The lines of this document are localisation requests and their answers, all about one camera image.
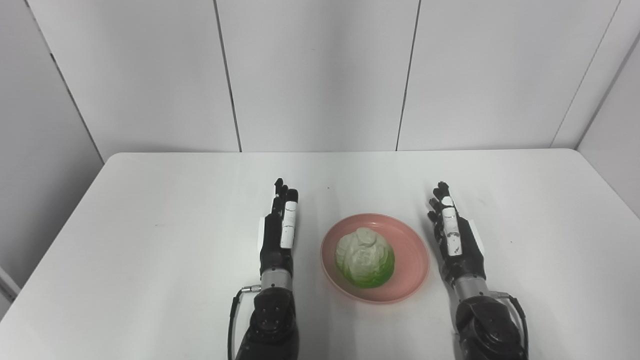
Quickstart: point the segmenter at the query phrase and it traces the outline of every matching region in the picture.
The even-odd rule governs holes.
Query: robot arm
[[[449,186],[438,183],[429,204],[429,219],[442,255],[442,276],[460,301],[456,330],[465,360],[525,360],[528,334],[524,312],[516,298],[489,291],[480,252],[469,222],[458,214]],[[520,315],[524,344],[509,309],[497,299],[509,299]]]
[[[264,220],[260,251],[260,293],[236,360],[296,360],[300,337],[293,300],[293,259],[298,192],[276,182],[271,213]],[[232,305],[232,317],[235,314]]]

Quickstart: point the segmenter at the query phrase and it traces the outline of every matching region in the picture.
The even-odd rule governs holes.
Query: cabbage
[[[394,250],[382,235],[366,227],[343,236],[335,251],[335,264],[359,288],[375,288],[394,273]]]

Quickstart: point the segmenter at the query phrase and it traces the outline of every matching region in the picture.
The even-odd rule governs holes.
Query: white backdrop
[[[104,157],[575,147],[640,29],[637,0],[218,0],[223,52],[211,0],[28,1]]]
[[[0,1],[0,268],[19,286],[101,167],[29,10]]]
[[[640,216],[640,49],[630,53],[579,151]]]

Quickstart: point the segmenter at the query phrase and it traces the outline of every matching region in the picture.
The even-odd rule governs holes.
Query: pink plate
[[[359,227],[368,227],[382,235],[396,256],[394,274],[377,288],[353,286],[335,265],[338,241]],[[391,304],[408,298],[420,288],[429,273],[429,254],[420,236],[400,220],[381,214],[358,214],[342,219],[324,237],[321,254],[324,273],[338,290],[373,304]]]

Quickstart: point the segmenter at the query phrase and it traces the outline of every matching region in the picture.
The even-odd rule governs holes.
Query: tabletop
[[[117,154],[0,322],[0,357],[224,359],[231,298],[259,283],[258,223],[278,177],[300,192],[301,360],[456,357],[427,220],[438,181],[476,223],[490,289],[520,299],[531,359],[640,354],[640,220],[579,153],[543,149]],[[425,241],[430,275],[410,298],[365,304],[325,278],[322,239],[357,213]]]

